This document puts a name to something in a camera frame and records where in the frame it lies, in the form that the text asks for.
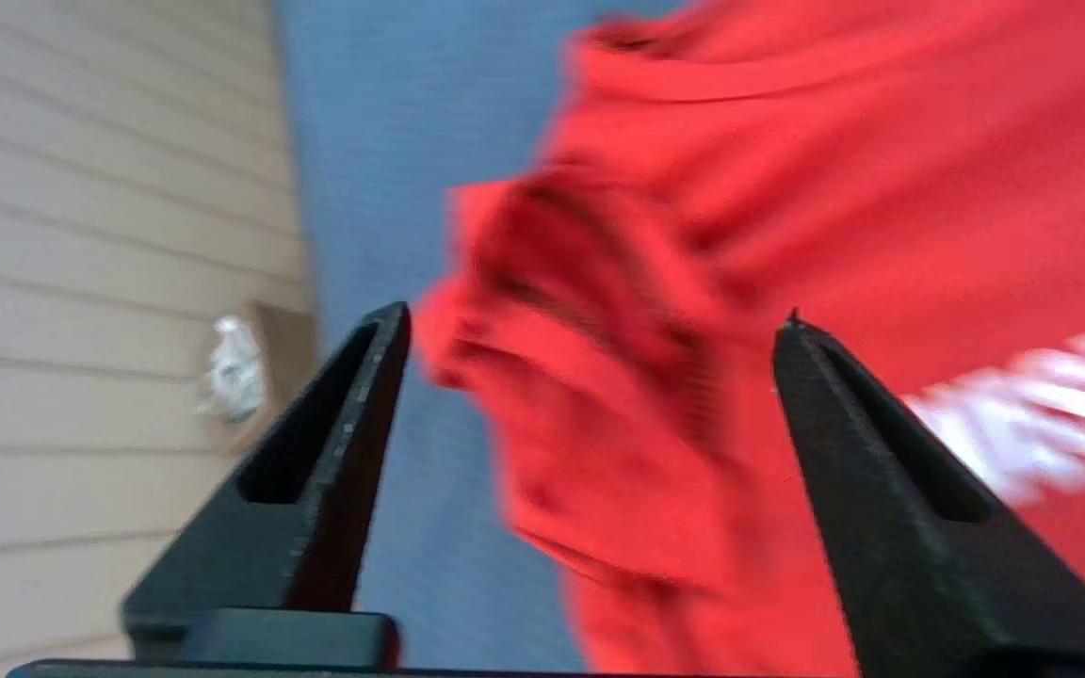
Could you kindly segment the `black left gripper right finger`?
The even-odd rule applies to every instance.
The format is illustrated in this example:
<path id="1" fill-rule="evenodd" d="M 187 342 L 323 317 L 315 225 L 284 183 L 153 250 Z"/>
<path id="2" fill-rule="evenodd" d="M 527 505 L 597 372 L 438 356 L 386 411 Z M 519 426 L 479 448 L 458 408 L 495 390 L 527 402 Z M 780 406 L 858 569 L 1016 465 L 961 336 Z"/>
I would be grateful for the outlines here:
<path id="1" fill-rule="evenodd" d="M 1085 677 L 1085 580 L 843 344 L 773 372 L 865 677 Z"/>

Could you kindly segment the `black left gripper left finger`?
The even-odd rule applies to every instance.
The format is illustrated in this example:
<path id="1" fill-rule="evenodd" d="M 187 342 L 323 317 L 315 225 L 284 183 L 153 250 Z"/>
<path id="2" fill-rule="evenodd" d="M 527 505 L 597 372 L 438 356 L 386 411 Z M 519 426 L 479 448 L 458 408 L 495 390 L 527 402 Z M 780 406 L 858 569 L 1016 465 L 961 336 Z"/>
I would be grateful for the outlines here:
<path id="1" fill-rule="evenodd" d="M 405 303 L 354 327 L 125 596 L 136 658 L 217 609 L 350 610 L 410 344 Z"/>

